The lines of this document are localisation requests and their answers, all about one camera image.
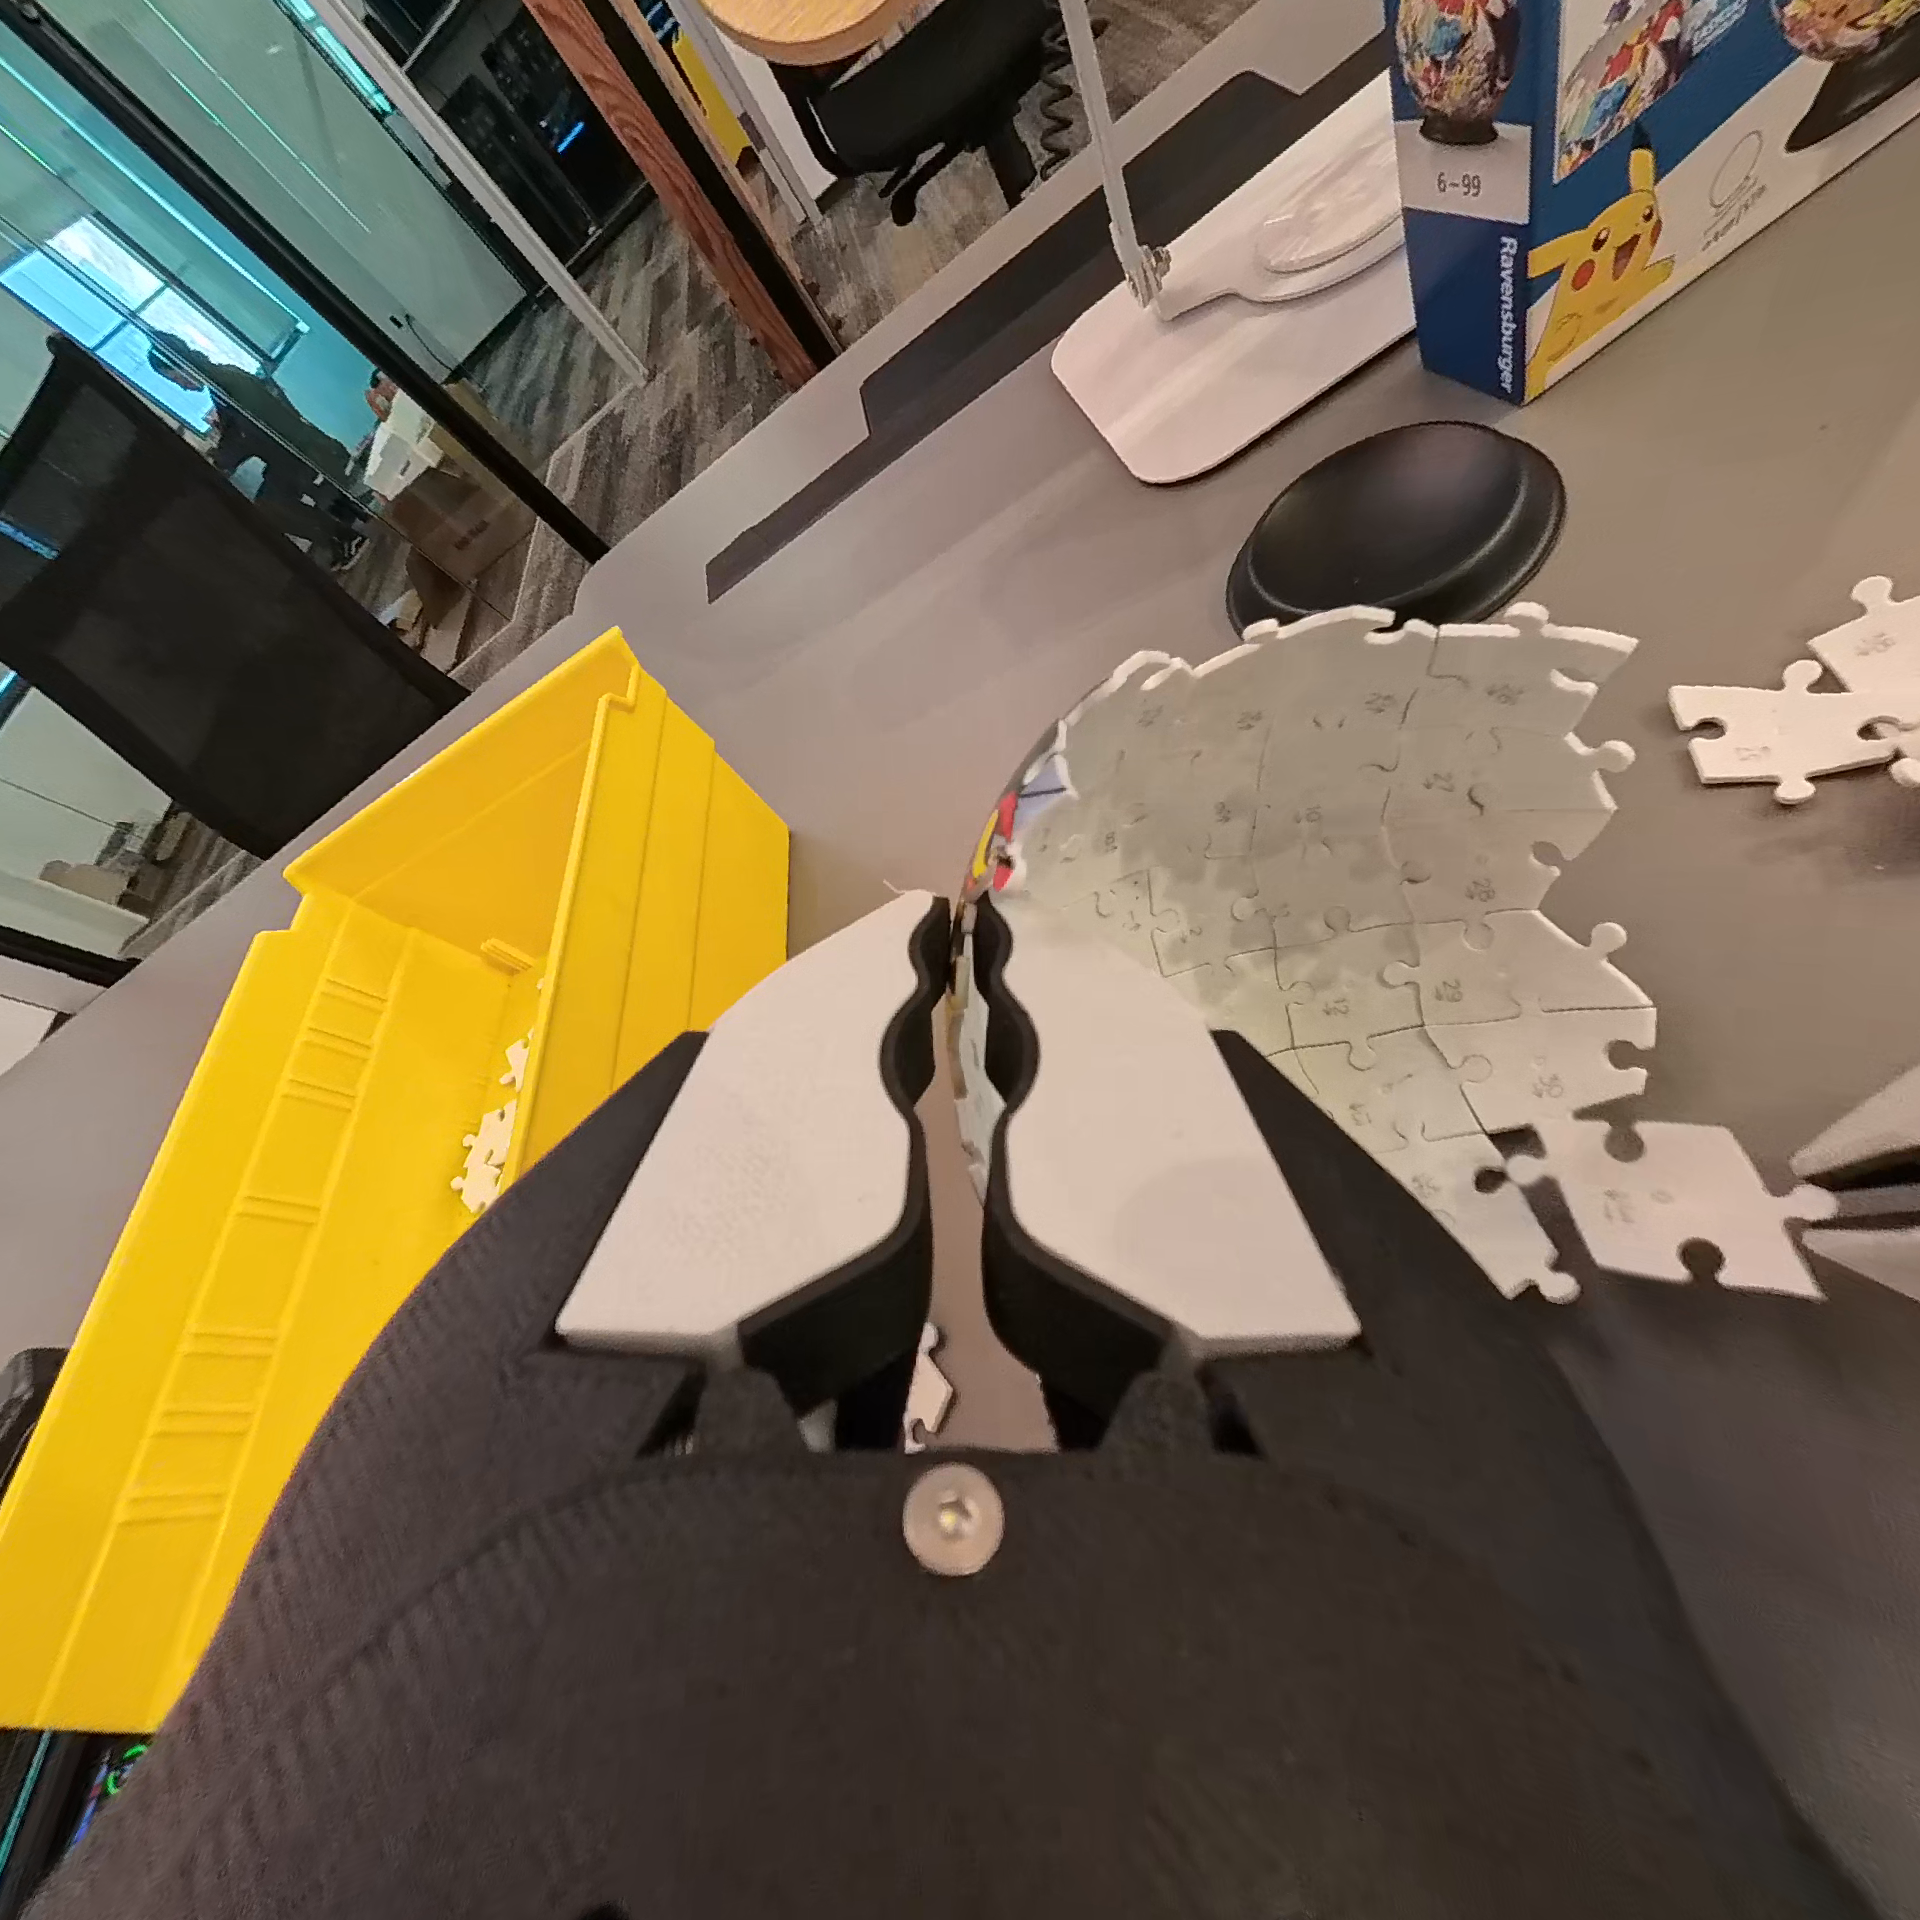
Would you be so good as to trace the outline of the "dark screen device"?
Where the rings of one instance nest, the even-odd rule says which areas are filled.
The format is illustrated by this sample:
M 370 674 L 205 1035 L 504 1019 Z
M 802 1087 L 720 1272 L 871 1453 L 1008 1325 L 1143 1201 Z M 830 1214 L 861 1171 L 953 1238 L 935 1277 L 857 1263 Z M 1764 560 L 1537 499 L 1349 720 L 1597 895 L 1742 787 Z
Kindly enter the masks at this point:
M 151 1734 L 2 1729 L 5 1917 L 26 1907 L 151 1741 Z

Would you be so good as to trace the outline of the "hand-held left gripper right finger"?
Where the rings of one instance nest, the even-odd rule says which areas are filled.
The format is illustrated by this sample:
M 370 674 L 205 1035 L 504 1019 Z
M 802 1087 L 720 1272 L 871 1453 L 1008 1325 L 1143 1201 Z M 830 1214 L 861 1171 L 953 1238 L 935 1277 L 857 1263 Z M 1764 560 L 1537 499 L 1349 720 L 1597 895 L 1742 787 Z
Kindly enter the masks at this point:
M 1215 1031 L 1166 981 L 1030 899 L 977 899 L 969 1009 L 999 1094 L 983 1302 L 1090 1449 L 1172 1366 L 1334 1352 L 1359 1315 Z

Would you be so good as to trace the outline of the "blue puzzle box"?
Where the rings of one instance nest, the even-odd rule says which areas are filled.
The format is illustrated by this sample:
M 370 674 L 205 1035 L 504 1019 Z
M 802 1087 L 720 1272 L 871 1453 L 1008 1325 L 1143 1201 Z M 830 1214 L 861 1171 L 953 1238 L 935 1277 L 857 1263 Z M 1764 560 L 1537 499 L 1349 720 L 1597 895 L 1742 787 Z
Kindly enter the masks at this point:
M 1383 3 L 1415 342 L 1540 397 L 1914 118 L 1914 2 Z

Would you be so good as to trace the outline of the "black office chair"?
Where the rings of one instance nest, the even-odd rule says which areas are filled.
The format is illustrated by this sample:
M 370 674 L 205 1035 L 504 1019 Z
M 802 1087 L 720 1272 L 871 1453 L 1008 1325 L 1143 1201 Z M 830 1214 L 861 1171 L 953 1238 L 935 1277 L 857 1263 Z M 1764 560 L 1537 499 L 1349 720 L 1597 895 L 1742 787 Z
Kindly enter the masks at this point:
M 778 63 L 774 81 L 823 168 L 871 178 L 895 226 L 920 189 L 977 153 L 1008 208 L 1040 178 L 1017 115 L 1024 98 L 1070 57 L 1064 23 L 1042 2 L 942 2 L 865 55 Z

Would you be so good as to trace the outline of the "white document stand base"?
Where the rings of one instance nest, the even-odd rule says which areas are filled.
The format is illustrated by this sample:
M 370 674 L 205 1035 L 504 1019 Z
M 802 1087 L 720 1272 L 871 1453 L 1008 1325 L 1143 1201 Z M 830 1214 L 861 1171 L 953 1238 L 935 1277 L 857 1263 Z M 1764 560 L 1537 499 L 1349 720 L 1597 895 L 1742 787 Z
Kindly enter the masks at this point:
M 1119 287 L 1053 342 L 1048 370 L 1133 480 L 1223 465 L 1413 328 L 1388 37 L 1365 40 L 1282 121 L 1280 153 L 1166 243 L 1145 242 L 1088 7 L 1066 3 Z

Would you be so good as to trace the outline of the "yellow plastic bin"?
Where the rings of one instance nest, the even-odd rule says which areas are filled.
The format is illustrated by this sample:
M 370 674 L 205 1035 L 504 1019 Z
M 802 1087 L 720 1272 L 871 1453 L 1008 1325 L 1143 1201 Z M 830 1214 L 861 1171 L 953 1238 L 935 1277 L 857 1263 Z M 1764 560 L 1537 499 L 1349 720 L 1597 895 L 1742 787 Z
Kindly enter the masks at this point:
M 504 1187 L 786 959 L 791 829 L 608 630 L 294 857 L 5 1493 L 2 1719 L 154 1729 L 367 1345 Z

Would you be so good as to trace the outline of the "partly built puzzle ball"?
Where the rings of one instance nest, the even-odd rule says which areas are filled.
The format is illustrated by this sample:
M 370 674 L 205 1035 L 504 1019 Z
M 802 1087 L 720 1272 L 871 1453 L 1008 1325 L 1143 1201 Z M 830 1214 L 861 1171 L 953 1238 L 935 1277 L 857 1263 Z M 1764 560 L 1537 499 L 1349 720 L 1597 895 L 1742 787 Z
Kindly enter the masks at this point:
M 1338 607 L 1204 662 L 1140 650 L 1040 741 L 965 898 L 1024 893 L 1240 1032 L 1504 1296 L 1576 1296 L 1497 1136 L 1633 1094 L 1657 1011 L 1618 922 L 1545 914 L 1629 744 L 1576 725 L 1639 642 L 1514 602 Z

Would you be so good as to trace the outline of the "pile of puzzle pieces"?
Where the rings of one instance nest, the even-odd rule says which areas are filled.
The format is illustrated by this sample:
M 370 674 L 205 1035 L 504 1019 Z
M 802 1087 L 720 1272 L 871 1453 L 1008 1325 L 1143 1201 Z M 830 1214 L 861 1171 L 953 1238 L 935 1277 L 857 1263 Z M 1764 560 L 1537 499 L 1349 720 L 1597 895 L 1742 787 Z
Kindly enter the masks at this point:
M 502 1087 L 504 1094 L 497 1104 L 487 1107 L 464 1136 L 464 1163 L 449 1179 L 449 1187 L 471 1216 L 489 1211 L 506 1179 L 518 1118 L 518 1093 L 522 1087 L 530 1054 L 530 1031 L 506 1043 L 506 1064 L 497 1075 L 497 1087 Z

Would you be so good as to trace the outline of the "black round ball stand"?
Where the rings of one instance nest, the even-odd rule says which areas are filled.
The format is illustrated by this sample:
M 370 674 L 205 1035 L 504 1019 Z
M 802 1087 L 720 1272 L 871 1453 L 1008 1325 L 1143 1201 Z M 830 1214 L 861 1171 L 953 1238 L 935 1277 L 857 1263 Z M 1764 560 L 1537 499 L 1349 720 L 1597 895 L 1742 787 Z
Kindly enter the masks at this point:
M 1520 439 L 1462 421 L 1404 423 L 1293 478 L 1226 573 L 1237 632 L 1338 607 L 1394 624 L 1484 622 L 1520 599 L 1557 547 L 1567 488 Z

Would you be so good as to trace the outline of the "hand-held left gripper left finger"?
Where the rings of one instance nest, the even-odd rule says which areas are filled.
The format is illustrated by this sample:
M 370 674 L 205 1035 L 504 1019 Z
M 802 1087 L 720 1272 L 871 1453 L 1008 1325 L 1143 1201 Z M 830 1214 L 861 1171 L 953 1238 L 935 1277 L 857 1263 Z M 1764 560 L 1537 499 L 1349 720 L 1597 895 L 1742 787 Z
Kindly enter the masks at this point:
M 932 1009 L 948 899 L 908 891 L 631 1081 L 649 1130 L 557 1310 L 550 1385 L 640 1403 L 767 1386 L 815 1449 L 900 1449 L 932 1283 Z

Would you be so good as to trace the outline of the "black monitor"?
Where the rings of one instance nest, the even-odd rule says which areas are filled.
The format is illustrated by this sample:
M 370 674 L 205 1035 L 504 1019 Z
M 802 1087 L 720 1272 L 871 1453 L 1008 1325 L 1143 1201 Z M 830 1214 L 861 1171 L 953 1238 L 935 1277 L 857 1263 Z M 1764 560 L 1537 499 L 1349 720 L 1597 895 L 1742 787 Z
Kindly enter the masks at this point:
M 2 657 L 266 859 L 464 698 L 52 334 L 2 454 Z

